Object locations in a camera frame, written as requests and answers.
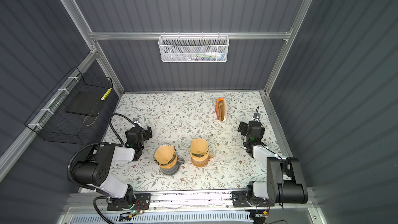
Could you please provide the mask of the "orange coffee filter box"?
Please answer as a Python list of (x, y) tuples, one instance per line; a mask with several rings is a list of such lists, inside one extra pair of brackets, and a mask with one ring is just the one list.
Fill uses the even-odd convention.
[(226, 121), (228, 117), (228, 106), (225, 98), (216, 100), (215, 112), (219, 121)]

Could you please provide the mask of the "clear grey glass pitcher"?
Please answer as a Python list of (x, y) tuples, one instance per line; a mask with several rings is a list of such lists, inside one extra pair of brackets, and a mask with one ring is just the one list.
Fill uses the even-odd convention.
[(164, 175), (174, 175), (178, 172), (180, 166), (182, 166), (184, 163), (185, 160), (183, 158), (178, 158), (176, 164), (170, 169), (159, 168), (159, 171)]

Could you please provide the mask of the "orange glass pitcher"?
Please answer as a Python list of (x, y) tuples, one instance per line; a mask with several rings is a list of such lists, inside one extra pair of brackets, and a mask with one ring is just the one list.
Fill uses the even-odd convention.
[(191, 162), (194, 166), (203, 167), (203, 166), (206, 166), (212, 158), (214, 158), (213, 154), (206, 154), (200, 158), (196, 157), (194, 155), (191, 155)]

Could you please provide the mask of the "green glass dripper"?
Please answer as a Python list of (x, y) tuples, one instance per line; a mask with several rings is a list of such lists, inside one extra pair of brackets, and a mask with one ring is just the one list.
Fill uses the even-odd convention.
[(203, 161), (208, 158), (209, 156), (209, 150), (203, 151), (203, 152), (192, 152), (190, 151), (191, 158), (196, 160), (196, 161)]

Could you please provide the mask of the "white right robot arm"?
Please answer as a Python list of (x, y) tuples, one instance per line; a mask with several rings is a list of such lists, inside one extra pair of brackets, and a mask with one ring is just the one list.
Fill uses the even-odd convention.
[(266, 181), (249, 182), (246, 201), (268, 206), (307, 203), (308, 191), (299, 160), (271, 151), (262, 142), (265, 128), (259, 121), (240, 122), (237, 131), (243, 137), (246, 153), (266, 167)]

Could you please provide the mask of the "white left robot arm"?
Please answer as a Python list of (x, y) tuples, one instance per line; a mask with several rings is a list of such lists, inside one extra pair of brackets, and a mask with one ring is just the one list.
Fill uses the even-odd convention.
[(78, 150), (67, 165), (68, 179), (81, 188), (94, 190), (105, 196), (108, 203), (122, 209), (141, 207), (131, 185), (114, 176), (113, 162), (136, 162), (144, 150), (145, 141), (152, 138), (152, 129), (136, 126), (125, 132), (124, 145), (105, 142), (86, 145)]

